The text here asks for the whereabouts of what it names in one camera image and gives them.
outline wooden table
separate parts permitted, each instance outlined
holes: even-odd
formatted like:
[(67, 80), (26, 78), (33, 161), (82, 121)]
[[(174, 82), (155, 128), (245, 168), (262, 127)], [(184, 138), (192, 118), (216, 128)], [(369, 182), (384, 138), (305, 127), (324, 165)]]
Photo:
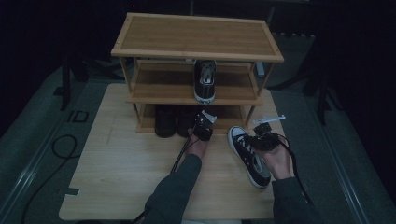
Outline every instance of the wooden table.
[[(125, 92), (125, 84), (111, 84), (106, 90), (70, 183), (79, 194), (65, 195), (62, 219), (133, 219), (172, 169), (185, 139), (136, 133), (136, 115)], [(257, 106), (252, 119), (277, 116), (269, 91), (262, 91), (262, 99), (264, 106)], [(271, 126), (283, 134), (279, 121)], [(184, 219), (270, 218), (273, 202), (271, 185), (255, 188), (227, 135), (214, 134)]]

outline white shoe sole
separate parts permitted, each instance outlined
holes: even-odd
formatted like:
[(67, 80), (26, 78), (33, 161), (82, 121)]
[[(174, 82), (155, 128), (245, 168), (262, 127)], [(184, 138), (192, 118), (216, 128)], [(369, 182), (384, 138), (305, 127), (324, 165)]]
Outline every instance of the white shoe sole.
[[(233, 126), (233, 127), (230, 129), (230, 131), (228, 131), (228, 143), (230, 144), (230, 147), (233, 149), (233, 152), (236, 154), (236, 156), (237, 156), (240, 160), (242, 160), (242, 158), (239, 156), (238, 151), (236, 150), (235, 146), (233, 145), (233, 136), (236, 136), (236, 135), (239, 135), (239, 134), (243, 134), (243, 133), (248, 134), (247, 131), (245, 131), (245, 129), (243, 129), (243, 128), (240, 127), (240, 126)], [(258, 184), (256, 183), (256, 181), (254, 181), (253, 177), (251, 177), (250, 172), (248, 171), (248, 168), (246, 167), (245, 164), (244, 164), (244, 166), (245, 166), (245, 169), (247, 170), (247, 175), (248, 175), (248, 178), (250, 179), (250, 182), (251, 182), (256, 188), (259, 188), (259, 189), (265, 189), (265, 188), (267, 188), (267, 186), (258, 185)]]

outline black and white sneaker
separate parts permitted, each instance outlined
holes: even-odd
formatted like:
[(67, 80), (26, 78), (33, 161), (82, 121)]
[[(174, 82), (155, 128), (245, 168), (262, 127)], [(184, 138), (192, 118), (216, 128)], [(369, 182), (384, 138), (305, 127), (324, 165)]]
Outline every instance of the black and white sneaker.
[(245, 164), (251, 183), (257, 188), (265, 189), (271, 182), (271, 173), (262, 158), (250, 147), (248, 139), (248, 133), (241, 127), (233, 126), (228, 131), (230, 147)]
[(215, 99), (216, 61), (196, 60), (194, 64), (194, 97), (201, 105)]

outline wooden shoe rack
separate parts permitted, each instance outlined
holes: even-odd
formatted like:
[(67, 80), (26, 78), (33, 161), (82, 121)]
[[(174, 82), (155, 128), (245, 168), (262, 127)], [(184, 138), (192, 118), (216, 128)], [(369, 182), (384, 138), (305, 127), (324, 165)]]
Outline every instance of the wooden shoe rack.
[[(227, 133), (234, 125), (247, 127), (255, 106), (263, 105), (262, 89), (274, 63), (283, 62), (265, 21), (141, 13), (127, 14), (111, 54), (120, 57), (139, 133), (154, 133), (154, 105), (197, 104), (196, 59), (216, 60), (218, 65), (216, 97), (205, 106), (218, 117), (214, 133)], [(134, 58), (132, 78), (128, 57)], [(260, 87), (253, 74), (255, 62), (269, 63)]]

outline black sneaker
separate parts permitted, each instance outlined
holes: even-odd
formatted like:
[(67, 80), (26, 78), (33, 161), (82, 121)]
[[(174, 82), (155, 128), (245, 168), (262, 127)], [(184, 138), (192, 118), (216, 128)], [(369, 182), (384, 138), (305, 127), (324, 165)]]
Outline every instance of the black sneaker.
[(257, 188), (265, 189), (271, 182), (271, 173), (262, 158), (250, 147), (248, 139), (248, 133), (241, 127), (234, 126), (228, 131), (230, 147), (245, 164), (251, 183)]
[(155, 133), (163, 138), (176, 133), (176, 110), (174, 105), (155, 105)]
[(216, 61), (195, 61), (194, 96), (200, 105), (208, 105), (215, 99)]
[(182, 137), (189, 137), (187, 130), (193, 128), (195, 119), (200, 111), (198, 105), (180, 105), (177, 114), (177, 133)]

